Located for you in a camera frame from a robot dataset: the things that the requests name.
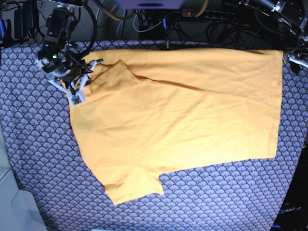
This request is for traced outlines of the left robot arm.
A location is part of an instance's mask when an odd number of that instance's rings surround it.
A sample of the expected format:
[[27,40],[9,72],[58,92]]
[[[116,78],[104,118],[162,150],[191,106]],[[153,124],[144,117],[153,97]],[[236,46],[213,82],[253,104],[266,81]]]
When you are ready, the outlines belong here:
[[[298,74],[300,68],[308,66],[308,16],[301,0],[240,0],[240,5],[254,11],[262,29],[275,34],[285,45],[284,55],[291,70]],[[267,26],[261,16],[273,17],[282,31]]]

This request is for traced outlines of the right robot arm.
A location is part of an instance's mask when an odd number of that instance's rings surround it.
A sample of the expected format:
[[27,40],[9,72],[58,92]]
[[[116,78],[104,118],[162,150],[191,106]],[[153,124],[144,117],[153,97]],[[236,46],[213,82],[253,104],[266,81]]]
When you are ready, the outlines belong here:
[[[93,48],[97,37],[98,25],[92,9],[82,0],[58,0],[52,14],[46,21],[47,34],[41,49],[36,55],[38,69],[45,74],[52,74],[48,82],[67,95],[72,106],[85,103],[83,88],[90,83],[90,73],[102,59],[85,62],[84,57]],[[81,53],[70,50],[73,46],[71,35],[78,19],[75,9],[84,8],[90,15],[93,33],[89,45]]]

